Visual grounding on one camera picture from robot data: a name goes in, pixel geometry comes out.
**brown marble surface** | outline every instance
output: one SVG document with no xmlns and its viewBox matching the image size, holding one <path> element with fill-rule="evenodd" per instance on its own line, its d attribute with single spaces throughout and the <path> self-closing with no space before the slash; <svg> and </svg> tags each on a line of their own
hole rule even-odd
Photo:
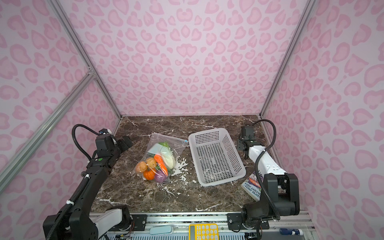
<svg viewBox="0 0 384 240">
<path fill-rule="evenodd" d="M 144 181 L 134 167 L 143 157 L 153 132 L 188 140 L 191 133 L 223 127 L 236 145 L 240 127 L 255 120 L 256 116 L 124 117 L 116 137 L 129 135 L 134 146 L 119 158 L 100 188 L 92 211 L 103 212 L 121 204 L 127 204 L 130 212 L 239 211 L 243 204 L 253 201 L 240 186 L 253 171 L 253 162 L 244 160 L 243 152 L 239 154 L 247 170 L 245 177 L 211 187 L 199 184 L 189 146 L 176 164 L 180 173 L 172 176 L 169 184 Z M 255 126 L 255 135 L 266 144 L 260 125 Z"/>
</svg>

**pink wall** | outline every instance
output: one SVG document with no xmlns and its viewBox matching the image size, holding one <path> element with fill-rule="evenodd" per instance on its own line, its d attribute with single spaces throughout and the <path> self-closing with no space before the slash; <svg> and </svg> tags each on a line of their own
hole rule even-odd
<svg viewBox="0 0 384 240">
<path fill-rule="evenodd" d="M 105 127 L 113 129 L 117 122 L 100 89 L 91 82 L 0 195 L 0 238 L 45 239 L 45 217 L 56 214 L 70 198 L 88 161 L 72 141 L 73 125 L 82 123 L 98 131 Z M 76 133 L 81 146 L 92 154 L 96 135 L 83 128 Z"/>
<path fill-rule="evenodd" d="M 384 238 L 383 7 L 320 1 L 266 115 L 322 239 Z"/>
<path fill-rule="evenodd" d="M 0 3 L 0 172 L 86 73 L 44 0 Z"/>
<path fill-rule="evenodd" d="M 61 1 L 128 115 L 259 113 L 305 3 Z"/>
</svg>

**yellow calculator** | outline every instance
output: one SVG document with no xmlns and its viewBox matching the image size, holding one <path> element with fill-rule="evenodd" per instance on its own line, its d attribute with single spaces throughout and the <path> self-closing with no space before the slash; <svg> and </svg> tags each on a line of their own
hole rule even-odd
<svg viewBox="0 0 384 240">
<path fill-rule="evenodd" d="M 189 240 L 219 240 L 215 223 L 199 223 L 189 225 Z"/>
</svg>

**blue glue stick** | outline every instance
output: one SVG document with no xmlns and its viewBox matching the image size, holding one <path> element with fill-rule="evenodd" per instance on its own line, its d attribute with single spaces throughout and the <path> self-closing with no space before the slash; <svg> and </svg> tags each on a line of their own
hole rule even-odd
<svg viewBox="0 0 384 240">
<path fill-rule="evenodd" d="M 282 235 L 304 235 L 301 229 L 292 228 L 280 228 L 280 234 Z"/>
</svg>

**plastic basket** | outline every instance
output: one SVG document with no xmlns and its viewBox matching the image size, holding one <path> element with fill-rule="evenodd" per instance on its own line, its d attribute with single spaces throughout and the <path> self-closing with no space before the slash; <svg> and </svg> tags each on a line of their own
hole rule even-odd
<svg viewBox="0 0 384 240">
<path fill-rule="evenodd" d="M 214 186 L 245 176 L 245 167 L 224 128 L 196 132 L 188 137 L 197 179 L 202 186 Z"/>
</svg>

